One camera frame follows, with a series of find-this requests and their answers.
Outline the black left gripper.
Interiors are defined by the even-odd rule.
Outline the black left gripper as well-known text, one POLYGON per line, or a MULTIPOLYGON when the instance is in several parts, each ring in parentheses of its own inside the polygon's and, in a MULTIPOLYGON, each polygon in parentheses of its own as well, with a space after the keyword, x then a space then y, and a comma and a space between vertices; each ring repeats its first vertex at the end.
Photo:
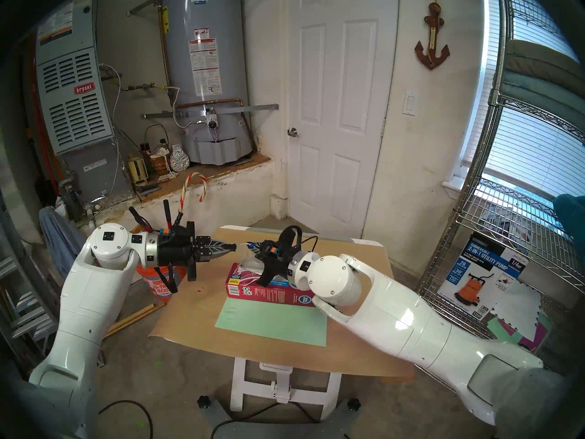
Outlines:
POLYGON ((166 234, 159 234, 158 266, 183 266, 187 268, 187 279, 196 280, 197 263, 206 258, 209 260, 210 257, 223 257, 229 254, 229 250, 237 250, 237 244, 196 235, 194 222, 188 221, 186 226, 175 224, 166 234))

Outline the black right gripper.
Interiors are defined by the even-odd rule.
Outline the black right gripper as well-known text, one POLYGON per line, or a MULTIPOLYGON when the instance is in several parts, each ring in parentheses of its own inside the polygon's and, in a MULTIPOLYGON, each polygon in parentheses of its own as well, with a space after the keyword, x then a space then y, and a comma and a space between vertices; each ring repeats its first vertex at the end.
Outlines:
POLYGON ((264 285, 267 286, 276 276, 288 280, 289 265, 295 255, 293 241, 247 242, 255 258, 264 262, 264 285))

